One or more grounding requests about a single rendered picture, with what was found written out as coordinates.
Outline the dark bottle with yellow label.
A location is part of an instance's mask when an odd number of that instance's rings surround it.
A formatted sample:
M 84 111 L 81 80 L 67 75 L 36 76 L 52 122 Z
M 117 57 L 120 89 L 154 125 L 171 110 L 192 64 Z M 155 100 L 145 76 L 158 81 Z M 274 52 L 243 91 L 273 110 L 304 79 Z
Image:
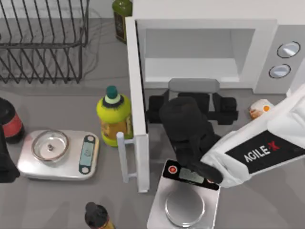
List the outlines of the dark bottle with yellow label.
M 94 202 L 86 204 L 84 219 L 90 229 L 116 229 L 106 208 Z

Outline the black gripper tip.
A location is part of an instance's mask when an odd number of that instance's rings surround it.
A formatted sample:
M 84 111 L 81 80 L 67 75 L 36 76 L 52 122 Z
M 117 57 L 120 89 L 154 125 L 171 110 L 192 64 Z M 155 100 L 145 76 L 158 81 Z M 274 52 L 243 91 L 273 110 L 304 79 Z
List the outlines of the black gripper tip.
M 9 155 L 3 128 L 0 125 L 0 184 L 13 183 L 19 177 L 20 172 Z

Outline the white microwave door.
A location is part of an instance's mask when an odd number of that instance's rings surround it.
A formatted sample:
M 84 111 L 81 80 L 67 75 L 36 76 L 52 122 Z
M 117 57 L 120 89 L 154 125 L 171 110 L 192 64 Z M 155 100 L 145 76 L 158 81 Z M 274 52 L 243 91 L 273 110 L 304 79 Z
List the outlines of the white microwave door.
M 146 193 L 150 189 L 149 136 L 145 119 L 145 96 L 142 85 L 136 20 L 133 17 L 127 17 L 125 26 L 137 184 L 138 191 Z

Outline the yellow-green bottle with green cap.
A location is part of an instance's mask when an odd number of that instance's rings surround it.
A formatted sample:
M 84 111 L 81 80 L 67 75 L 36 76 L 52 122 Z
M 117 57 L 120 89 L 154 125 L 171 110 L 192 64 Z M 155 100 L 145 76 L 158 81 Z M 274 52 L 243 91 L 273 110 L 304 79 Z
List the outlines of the yellow-green bottle with green cap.
M 117 147 L 118 132 L 122 132 L 125 139 L 133 138 L 131 102 L 118 92 L 116 86 L 106 88 L 106 94 L 98 101 L 96 111 L 105 144 Z

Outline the large grey microwave knob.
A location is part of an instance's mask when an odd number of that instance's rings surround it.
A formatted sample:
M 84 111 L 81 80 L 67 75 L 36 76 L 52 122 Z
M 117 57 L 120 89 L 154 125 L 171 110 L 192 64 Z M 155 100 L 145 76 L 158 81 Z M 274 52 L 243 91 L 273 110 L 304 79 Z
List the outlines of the large grey microwave knob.
M 298 42 L 292 41 L 289 43 L 284 43 L 277 49 L 277 55 L 280 58 L 288 59 L 294 57 L 301 50 L 301 45 Z

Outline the dark bottle with red label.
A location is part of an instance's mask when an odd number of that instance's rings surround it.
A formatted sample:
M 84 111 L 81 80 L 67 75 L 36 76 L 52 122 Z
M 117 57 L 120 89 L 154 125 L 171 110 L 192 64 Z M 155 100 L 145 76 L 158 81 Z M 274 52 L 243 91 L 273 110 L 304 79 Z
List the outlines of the dark bottle with red label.
M 0 97 L 0 125 L 7 143 L 19 143 L 25 134 L 23 122 L 19 118 L 14 106 L 8 100 Z

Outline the white kitchen scale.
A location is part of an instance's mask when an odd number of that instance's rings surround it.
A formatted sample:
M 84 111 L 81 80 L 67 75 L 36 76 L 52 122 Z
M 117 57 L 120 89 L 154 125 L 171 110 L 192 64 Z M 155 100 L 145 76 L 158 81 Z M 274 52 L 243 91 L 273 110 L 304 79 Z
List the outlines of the white kitchen scale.
M 25 137 L 17 168 L 32 179 L 86 180 L 95 173 L 99 143 L 87 131 L 36 130 Z

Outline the white microwave oven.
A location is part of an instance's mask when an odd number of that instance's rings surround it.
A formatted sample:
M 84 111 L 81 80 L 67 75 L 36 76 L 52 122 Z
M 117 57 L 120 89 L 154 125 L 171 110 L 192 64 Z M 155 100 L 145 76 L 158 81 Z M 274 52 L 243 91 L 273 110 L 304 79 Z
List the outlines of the white microwave oven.
M 305 0 L 134 0 L 132 17 L 147 88 L 196 78 L 286 94 L 305 83 Z M 292 41 L 299 53 L 280 58 L 279 46 Z M 290 73 L 271 78 L 281 64 Z

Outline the dark green bottle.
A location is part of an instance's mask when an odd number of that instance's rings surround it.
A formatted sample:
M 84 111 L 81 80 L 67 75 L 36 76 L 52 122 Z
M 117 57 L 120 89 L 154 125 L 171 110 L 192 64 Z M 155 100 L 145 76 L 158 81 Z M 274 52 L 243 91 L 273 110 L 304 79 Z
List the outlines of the dark green bottle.
M 131 0 L 114 0 L 112 10 L 115 22 L 116 38 L 126 43 L 126 26 L 125 18 L 132 16 Z

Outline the small grey microwave knob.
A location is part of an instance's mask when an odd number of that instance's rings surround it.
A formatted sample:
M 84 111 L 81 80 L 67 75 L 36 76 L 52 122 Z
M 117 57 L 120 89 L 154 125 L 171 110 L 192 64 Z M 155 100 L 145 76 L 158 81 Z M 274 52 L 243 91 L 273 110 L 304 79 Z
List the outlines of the small grey microwave knob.
M 273 66 L 269 70 L 269 76 L 274 79 L 281 79 L 286 77 L 291 71 L 291 67 L 288 64 L 281 64 Z

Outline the white and orange container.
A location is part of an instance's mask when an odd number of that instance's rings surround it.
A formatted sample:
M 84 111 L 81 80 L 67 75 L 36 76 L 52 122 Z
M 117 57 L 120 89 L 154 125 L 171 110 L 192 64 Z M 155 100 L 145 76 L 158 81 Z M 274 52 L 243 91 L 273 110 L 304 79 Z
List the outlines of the white and orange container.
M 260 99 L 254 102 L 249 108 L 249 115 L 252 120 L 255 120 L 262 114 L 270 111 L 274 105 L 267 99 Z

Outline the silver and black kitchen scale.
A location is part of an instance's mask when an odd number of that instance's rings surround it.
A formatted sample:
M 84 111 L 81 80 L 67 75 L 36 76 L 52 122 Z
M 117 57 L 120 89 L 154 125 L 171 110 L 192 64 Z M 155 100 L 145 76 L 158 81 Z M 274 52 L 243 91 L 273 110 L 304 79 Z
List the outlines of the silver and black kitchen scale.
M 147 220 L 147 229 L 214 229 L 220 187 L 168 159 Z

